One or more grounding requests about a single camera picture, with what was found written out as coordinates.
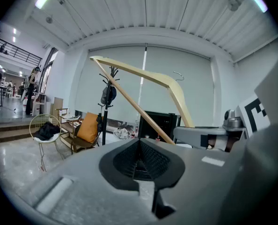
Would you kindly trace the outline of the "black garment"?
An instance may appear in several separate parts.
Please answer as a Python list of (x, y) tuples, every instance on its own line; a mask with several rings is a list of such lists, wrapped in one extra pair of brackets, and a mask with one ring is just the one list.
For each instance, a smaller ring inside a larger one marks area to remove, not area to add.
[(45, 122), (38, 131), (34, 133), (34, 137), (38, 138), (41, 141), (48, 141), (55, 134), (60, 133), (60, 127), (58, 125), (53, 125), (50, 122)]

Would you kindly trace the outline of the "grey cap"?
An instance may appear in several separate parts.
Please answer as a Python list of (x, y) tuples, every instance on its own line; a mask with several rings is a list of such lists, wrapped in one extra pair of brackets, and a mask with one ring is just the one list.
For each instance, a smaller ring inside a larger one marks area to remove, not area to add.
[(110, 87), (105, 87), (102, 91), (101, 104), (110, 105)]

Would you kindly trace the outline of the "grey roller blind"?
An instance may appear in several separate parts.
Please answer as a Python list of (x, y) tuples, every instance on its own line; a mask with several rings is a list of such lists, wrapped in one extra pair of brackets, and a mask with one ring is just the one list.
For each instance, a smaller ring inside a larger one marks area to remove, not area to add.
[[(145, 69), (177, 80), (193, 124), (212, 126), (214, 92), (209, 60), (188, 52), (149, 47)], [(168, 90), (149, 80), (143, 82), (140, 107), (158, 113), (179, 113)]]

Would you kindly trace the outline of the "wooden step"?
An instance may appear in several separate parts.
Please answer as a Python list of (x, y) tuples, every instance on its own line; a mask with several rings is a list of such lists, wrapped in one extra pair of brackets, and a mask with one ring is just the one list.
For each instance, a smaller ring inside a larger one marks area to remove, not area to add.
[(37, 130), (30, 122), (0, 123), (0, 143), (32, 137)]

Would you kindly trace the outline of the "black railing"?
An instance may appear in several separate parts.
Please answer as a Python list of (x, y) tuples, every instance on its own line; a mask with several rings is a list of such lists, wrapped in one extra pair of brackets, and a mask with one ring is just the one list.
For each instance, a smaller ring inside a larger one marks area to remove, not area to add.
[(41, 57), (38, 57), (24, 49), (21, 49), (9, 42), (6, 42), (3, 39), (0, 39), (0, 53), (9, 55), (11, 57), (17, 58), (21, 61), (36, 66), (39, 66), (42, 60)]

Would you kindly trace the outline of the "floral fabric bag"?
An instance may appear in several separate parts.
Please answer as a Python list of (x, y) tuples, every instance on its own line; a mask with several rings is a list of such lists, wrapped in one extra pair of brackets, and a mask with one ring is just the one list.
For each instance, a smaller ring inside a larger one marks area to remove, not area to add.
[(115, 128), (113, 134), (115, 137), (122, 140), (131, 138), (131, 135), (126, 128)]

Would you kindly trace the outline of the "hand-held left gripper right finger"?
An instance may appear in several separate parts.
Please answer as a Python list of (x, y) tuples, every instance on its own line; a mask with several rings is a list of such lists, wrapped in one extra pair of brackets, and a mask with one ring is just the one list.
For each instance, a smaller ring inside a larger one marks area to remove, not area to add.
[(148, 139), (135, 143), (154, 183), (152, 208), (139, 225), (235, 225), (231, 186), (245, 144), (229, 153), (190, 149)]

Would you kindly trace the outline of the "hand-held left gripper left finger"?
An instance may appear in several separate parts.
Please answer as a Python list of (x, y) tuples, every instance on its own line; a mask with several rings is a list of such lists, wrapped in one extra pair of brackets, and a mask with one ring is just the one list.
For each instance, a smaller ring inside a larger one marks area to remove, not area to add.
[(35, 225), (147, 225), (157, 217), (138, 191), (118, 190), (99, 171), (103, 155), (126, 141), (83, 151), (36, 180), (14, 206)]

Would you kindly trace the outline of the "white table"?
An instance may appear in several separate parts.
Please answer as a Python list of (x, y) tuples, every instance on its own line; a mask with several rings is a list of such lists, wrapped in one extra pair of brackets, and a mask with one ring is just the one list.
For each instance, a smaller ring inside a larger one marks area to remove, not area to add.
[(44, 93), (34, 92), (32, 115), (46, 114), (46, 110), (46, 95)]

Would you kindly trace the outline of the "black open case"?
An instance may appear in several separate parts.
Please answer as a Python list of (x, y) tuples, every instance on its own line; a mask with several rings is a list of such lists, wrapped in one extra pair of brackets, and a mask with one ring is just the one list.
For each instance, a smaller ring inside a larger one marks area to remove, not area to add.
[[(149, 117), (173, 140), (174, 143), (177, 139), (173, 135), (176, 127), (181, 125), (181, 116), (175, 113), (160, 113), (146, 111)], [(139, 121), (138, 138), (151, 138), (165, 142), (165, 140), (145, 121), (141, 116)]]

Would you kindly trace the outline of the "wooden side table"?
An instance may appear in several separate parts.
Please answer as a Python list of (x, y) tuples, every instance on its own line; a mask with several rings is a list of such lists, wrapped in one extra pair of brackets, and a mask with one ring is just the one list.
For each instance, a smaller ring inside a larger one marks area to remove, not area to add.
[(77, 149), (73, 145), (73, 139), (76, 137), (76, 128), (82, 123), (82, 118), (79, 116), (72, 116), (68, 108), (54, 109), (57, 118), (61, 125), (60, 140), (69, 147), (74, 153)]

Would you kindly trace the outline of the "cardboard sheet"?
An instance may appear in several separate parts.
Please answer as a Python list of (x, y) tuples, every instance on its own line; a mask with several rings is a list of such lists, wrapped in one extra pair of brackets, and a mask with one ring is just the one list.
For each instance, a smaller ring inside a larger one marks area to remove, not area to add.
[(59, 111), (63, 107), (63, 99), (55, 97), (51, 103), (51, 112), (50, 114), (59, 120)]

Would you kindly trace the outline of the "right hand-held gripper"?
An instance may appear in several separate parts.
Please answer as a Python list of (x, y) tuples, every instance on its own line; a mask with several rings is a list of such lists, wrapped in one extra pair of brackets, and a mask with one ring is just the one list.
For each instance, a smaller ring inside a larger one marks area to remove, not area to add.
[(278, 152), (278, 60), (255, 88), (255, 95), (240, 104), (247, 137), (236, 141), (230, 152), (258, 144), (260, 151)]

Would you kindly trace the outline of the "wooden hanger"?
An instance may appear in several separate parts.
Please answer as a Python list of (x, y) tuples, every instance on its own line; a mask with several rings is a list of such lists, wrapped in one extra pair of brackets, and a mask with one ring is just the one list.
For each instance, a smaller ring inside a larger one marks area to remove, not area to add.
[(90, 59), (94, 61), (108, 80), (116, 87), (116, 89), (123, 95), (123, 97), (132, 105), (132, 107), (144, 118), (144, 120), (164, 139), (165, 142), (174, 145), (173, 140), (154, 122), (154, 120), (127, 94), (127, 92), (118, 84), (118, 82), (106, 72), (102, 64), (112, 66), (133, 75), (143, 77), (152, 81), (162, 87), (165, 87), (172, 97), (182, 119), (187, 128), (193, 128), (194, 124), (186, 106), (185, 97), (181, 86), (168, 75), (149, 72), (134, 66), (122, 63), (102, 56), (91, 56)]

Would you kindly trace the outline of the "brown round chair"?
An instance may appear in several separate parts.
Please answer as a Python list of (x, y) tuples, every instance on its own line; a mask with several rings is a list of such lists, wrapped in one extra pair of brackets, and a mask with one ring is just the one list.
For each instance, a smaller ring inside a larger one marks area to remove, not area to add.
[(99, 146), (98, 138), (99, 138), (101, 132), (97, 133), (93, 142), (87, 142), (86, 140), (77, 136), (80, 127), (81, 127), (81, 124), (78, 125), (75, 129), (74, 138), (72, 139), (71, 146), (70, 146), (71, 154), (73, 154), (73, 152), (77, 152), (78, 147), (83, 150), (87, 150), (87, 149), (93, 148), (95, 145)]

